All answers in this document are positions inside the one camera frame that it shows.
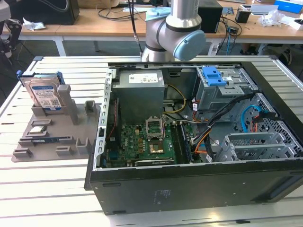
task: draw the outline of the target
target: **black speaker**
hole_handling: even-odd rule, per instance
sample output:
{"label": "black speaker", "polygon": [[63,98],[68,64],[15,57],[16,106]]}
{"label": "black speaker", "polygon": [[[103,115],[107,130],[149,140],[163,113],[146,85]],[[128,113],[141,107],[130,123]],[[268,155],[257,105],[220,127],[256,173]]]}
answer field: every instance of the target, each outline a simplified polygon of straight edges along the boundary
{"label": "black speaker", "polygon": [[201,30],[205,33],[216,33],[223,7],[216,0],[199,2],[198,14],[202,18]]}
{"label": "black speaker", "polygon": [[[66,0],[47,0],[56,7],[64,9]],[[70,5],[66,12],[61,13],[38,0],[22,0],[10,5],[11,18],[44,24],[72,25],[79,15],[77,0],[68,0]]]}

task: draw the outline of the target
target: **power supply label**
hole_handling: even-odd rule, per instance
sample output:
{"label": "power supply label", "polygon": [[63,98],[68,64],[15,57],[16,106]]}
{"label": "power supply label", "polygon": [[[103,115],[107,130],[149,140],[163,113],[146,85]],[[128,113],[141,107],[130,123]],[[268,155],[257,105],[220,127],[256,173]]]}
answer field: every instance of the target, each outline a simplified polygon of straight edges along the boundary
{"label": "power supply label", "polygon": [[156,73],[133,73],[129,75],[130,84],[140,83],[157,83],[158,76]]}
{"label": "power supply label", "polygon": [[53,86],[33,86],[33,93],[45,110],[61,110],[61,103],[57,96],[54,95]]}

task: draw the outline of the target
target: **slotted metal table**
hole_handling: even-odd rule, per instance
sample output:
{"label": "slotted metal table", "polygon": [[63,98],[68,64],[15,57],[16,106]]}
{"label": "slotted metal table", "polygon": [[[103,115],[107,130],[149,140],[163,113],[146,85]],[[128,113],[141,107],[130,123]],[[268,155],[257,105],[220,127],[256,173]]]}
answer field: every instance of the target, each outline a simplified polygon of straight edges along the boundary
{"label": "slotted metal table", "polygon": [[[44,57],[27,71],[63,73],[76,103],[101,104],[108,62],[138,57]],[[201,56],[194,61],[251,61],[303,121],[303,84],[266,56]],[[0,108],[0,226],[303,226],[303,187],[277,203],[106,216],[93,191],[83,189],[87,159],[13,163],[11,156],[32,115],[20,82]]]}

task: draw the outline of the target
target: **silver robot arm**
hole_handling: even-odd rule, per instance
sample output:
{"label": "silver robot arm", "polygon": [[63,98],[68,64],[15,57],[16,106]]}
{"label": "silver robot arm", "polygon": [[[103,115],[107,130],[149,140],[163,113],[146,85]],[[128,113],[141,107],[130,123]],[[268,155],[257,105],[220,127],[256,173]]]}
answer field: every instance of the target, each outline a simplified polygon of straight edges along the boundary
{"label": "silver robot arm", "polygon": [[172,0],[171,8],[158,7],[146,13],[146,47],[142,61],[189,61],[206,42],[200,30],[199,0]]}

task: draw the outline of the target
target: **yellow wire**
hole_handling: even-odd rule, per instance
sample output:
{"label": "yellow wire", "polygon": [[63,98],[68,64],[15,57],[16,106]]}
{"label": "yellow wire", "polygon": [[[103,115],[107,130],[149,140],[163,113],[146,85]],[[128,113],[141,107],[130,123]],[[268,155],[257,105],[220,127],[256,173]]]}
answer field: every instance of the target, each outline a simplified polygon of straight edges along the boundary
{"label": "yellow wire", "polygon": [[185,97],[184,97],[184,95],[182,94],[182,92],[180,92],[175,86],[172,86],[171,84],[168,84],[167,85],[168,87],[172,87],[173,89],[175,89],[181,96],[182,96],[182,98],[183,98],[183,105],[182,105],[182,107],[180,108],[180,109],[178,109],[178,110],[173,110],[173,111],[165,111],[165,112],[163,112],[164,114],[174,114],[174,113],[178,113],[178,112],[180,112],[181,110],[183,110],[184,108],[185,108],[185,106],[186,106],[186,99],[185,99]]}

